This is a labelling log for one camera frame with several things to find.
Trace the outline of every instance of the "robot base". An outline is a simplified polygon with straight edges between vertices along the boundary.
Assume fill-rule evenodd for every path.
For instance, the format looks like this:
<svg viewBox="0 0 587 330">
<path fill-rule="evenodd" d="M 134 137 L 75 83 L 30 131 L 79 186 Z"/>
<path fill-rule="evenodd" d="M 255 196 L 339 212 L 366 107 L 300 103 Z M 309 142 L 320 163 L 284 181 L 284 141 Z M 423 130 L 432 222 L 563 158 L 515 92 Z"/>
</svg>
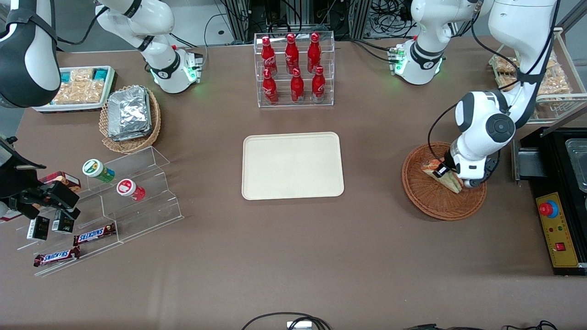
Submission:
<svg viewBox="0 0 587 330">
<path fill-rule="evenodd" d="M 397 49 L 404 50 L 404 56 L 399 63 L 390 63 L 389 68 L 392 71 L 392 75 L 400 76 L 405 81 L 414 85 L 423 85 L 429 83 L 432 78 L 434 78 L 434 75 L 440 71 L 440 63 L 442 63 L 442 59 L 432 65 L 429 69 L 422 69 L 420 64 L 413 59 L 410 53 L 410 48 L 413 43 L 414 40 L 408 40 L 405 43 L 400 43 L 396 46 Z M 396 58 L 396 56 L 397 55 L 390 52 L 387 53 L 387 57 L 390 60 Z"/>
<path fill-rule="evenodd" d="M 199 83 L 202 77 L 203 58 L 196 58 L 195 54 L 177 49 L 180 55 L 180 65 L 168 79 L 157 77 L 153 71 L 151 74 L 155 82 L 169 94 L 177 94 L 186 90 L 195 83 Z"/>
</svg>

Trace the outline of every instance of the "acrylic bottle rack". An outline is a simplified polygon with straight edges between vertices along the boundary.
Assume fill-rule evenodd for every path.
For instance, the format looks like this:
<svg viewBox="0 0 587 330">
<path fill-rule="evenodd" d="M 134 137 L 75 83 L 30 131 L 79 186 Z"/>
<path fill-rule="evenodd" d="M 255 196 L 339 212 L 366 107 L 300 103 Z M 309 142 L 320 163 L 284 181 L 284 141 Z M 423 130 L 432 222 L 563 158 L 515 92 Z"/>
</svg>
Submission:
<svg viewBox="0 0 587 330">
<path fill-rule="evenodd" d="M 30 263 L 36 276 L 46 276 L 183 219 L 177 197 L 169 190 L 165 172 L 161 169 L 166 164 L 169 161 L 153 147 L 104 163 L 114 170 L 114 180 L 104 184 L 94 178 L 87 178 L 87 190 L 79 193 L 76 207 L 81 214 L 75 220 L 73 233 L 61 234 L 49 230 L 46 241 L 30 241 L 26 239 L 27 224 L 16 230 L 17 250 L 24 251 L 26 262 Z M 122 179 L 132 179 L 144 188 L 145 198 L 136 202 L 130 197 L 119 195 L 116 184 Z M 55 211 L 49 208 L 44 208 L 40 213 L 49 218 L 51 224 L 54 214 Z M 79 259 L 33 267 L 36 255 L 71 249 L 74 235 L 111 223 L 116 224 L 116 233 L 81 244 Z"/>
<path fill-rule="evenodd" d="M 322 50 L 322 56 L 320 64 L 324 67 L 324 78 L 326 79 L 326 85 L 324 90 L 324 101 L 322 103 L 314 103 L 312 101 L 312 78 L 313 73 L 308 72 L 308 47 L 310 45 L 311 32 L 300 32 L 296 33 L 296 45 L 299 50 L 299 68 L 302 72 L 303 79 L 303 103 L 295 104 L 291 98 L 291 79 L 292 76 L 288 73 L 287 66 L 285 64 L 285 47 L 288 42 L 286 39 L 287 32 L 285 33 L 256 33 L 253 47 L 255 48 L 255 77 L 257 80 L 257 102 L 260 108 L 269 110 L 271 108 L 279 107 L 308 107 L 308 106 L 331 106 L 334 105 L 334 33 L 332 31 L 318 32 L 320 34 L 320 47 Z M 263 44 L 261 38 L 263 36 L 269 36 L 271 38 L 271 46 L 275 51 L 275 57 L 277 62 L 277 76 L 274 77 L 277 85 L 277 94 L 279 101 L 276 105 L 271 105 L 265 98 L 263 91 L 263 58 L 261 57 L 261 51 L 263 50 Z"/>
</svg>

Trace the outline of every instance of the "red button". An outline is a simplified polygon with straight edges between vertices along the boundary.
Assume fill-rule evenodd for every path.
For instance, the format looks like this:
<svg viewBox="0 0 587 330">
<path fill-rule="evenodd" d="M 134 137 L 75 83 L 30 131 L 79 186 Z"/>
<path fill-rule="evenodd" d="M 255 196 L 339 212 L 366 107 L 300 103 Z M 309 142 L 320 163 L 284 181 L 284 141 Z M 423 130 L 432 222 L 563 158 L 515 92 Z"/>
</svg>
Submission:
<svg viewBox="0 0 587 330">
<path fill-rule="evenodd" d="M 540 212 L 540 214 L 547 217 L 554 212 L 554 208 L 552 207 L 552 205 L 550 203 L 542 203 L 538 207 L 538 212 Z"/>
</svg>

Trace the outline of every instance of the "small black box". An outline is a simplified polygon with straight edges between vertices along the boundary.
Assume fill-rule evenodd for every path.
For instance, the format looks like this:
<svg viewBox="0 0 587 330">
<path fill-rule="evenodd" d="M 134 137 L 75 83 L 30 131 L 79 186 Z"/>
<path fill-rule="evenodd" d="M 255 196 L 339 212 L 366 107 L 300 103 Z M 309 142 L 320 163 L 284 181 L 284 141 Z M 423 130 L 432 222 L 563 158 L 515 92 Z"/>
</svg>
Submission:
<svg viewBox="0 0 587 330">
<path fill-rule="evenodd" d="M 36 217 L 31 220 L 29 225 L 29 232 L 26 235 L 27 240 L 47 240 L 49 234 L 49 219 L 43 217 Z"/>
<path fill-rule="evenodd" d="M 53 220 L 53 227 L 51 227 L 51 230 L 64 234 L 71 234 L 73 232 L 73 220 L 66 217 L 57 218 Z"/>
</svg>

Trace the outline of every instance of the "table surface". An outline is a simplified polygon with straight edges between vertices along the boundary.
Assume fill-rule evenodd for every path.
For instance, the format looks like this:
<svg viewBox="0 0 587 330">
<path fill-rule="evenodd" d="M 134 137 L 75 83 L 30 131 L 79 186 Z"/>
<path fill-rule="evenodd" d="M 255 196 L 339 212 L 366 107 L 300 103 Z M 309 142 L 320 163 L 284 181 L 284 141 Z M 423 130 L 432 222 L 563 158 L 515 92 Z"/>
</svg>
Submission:
<svg viewBox="0 0 587 330">
<path fill-rule="evenodd" d="M 513 183 L 509 152 L 482 209 L 464 221 L 424 215 L 402 189 L 402 162 L 438 114 L 495 86 L 491 54 L 455 39 L 433 81 L 412 86 L 355 45 L 337 47 L 334 107 L 271 111 L 257 108 L 247 46 L 210 48 L 203 82 L 179 95 L 154 84 L 138 52 L 60 54 L 61 66 L 110 65 L 117 87 L 155 93 L 163 117 L 155 147 L 171 161 L 165 171 L 185 219 L 45 278 L 16 251 L 15 229 L 26 220 L 0 225 L 0 328 L 230 330 L 260 314 L 298 311 L 335 330 L 432 322 L 498 329 L 540 319 L 585 329 L 585 279 L 552 275 L 534 200 L 527 183 Z M 81 177 L 88 158 L 120 156 L 102 145 L 98 117 L 28 109 L 18 150 L 48 166 L 40 176 Z M 340 137 L 340 197 L 242 197 L 247 136 L 328 131 Z M 457 135 L 448 115 L 433 140 Z M 252 329 L 282 329 L 289 319 Z"/>
</svg>

